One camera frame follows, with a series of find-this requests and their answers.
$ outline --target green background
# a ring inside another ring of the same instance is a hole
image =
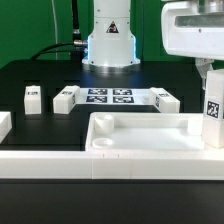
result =
[[[144,61],[191,60],[168,56],[161,39],[161,9],[159,0],[144,1],[144,46],[142,46],[142,6],[132,0],[131,30],[137,38],[137,56]],[[79,0],[79,18],[83,39],[93,28],[93,0]],[[72,40],[72,11],[70,0],[55,0],[59,25],[59,42]],[[55,43],[51,0],[1,0],[0,7],[0,67],[17,59],[29,59],[44,47]],[[42,58],[55,59],[55,56]],[[59,55],[59,59],[69,59]]]

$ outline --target black tabletop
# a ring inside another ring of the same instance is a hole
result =
[[[25,87],[40,85],[42,115],[24,114]],[[107,76],[70,61],[14,61],[0,70],[0,111],[13,129],[1,149],[84,150],[90,113],[156,112],[151,106],[77,105],[54,115],[52,99],[67,85],[86,88],[163,87],[182,113],[201,112],[201,79],[193,64],[149,62],[141,71]],[[0,223],[222,224],[224,183],[166,180],[0,180]]]
[[[26,86],[42,88],[43,112],[25,115]],[[0,111],[12,113],[13,129],[0,145],[4,150],[84,150],[92,112],[157,112],[143,105],[76,105],[69,115],[53,113],[53,98],[65,87],[165,88],[181,101],[181,112],[202,108],[201,79],[191,63],[147,62],[140,71],[101,74],[84,71],[72,61],[13,61],[0,70]]]

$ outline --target white plastic tray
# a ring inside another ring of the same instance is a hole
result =
[[[86,150],[200,151],[202,120],[202,114],[93,113]]]
[[[96,157],[93,178],[224,180],[224,150],[201,141],[202,119],[202,114],[93,113],[86,141]]]

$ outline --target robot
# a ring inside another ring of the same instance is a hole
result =
[[[83,68],[120,73],[136,70],[136,38],[130,31],[130,0],[94,0],[94,29]]]

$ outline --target white cube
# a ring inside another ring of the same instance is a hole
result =
[[[224,69],[207,75],[202,140],[216,148],[224,147]]]
[[[12,128],[11,113],[0,112],[0,143]]]
[[[149,104],[154,105],[161,113],[180,111],[180,101],[163,88],[149,89]]]
[[[54,113],[69,114],[78,101],[79,86],[66,86],[53,100]]]
[[[25,114],[41,114],[40,86],[27,86],[24,97]]]

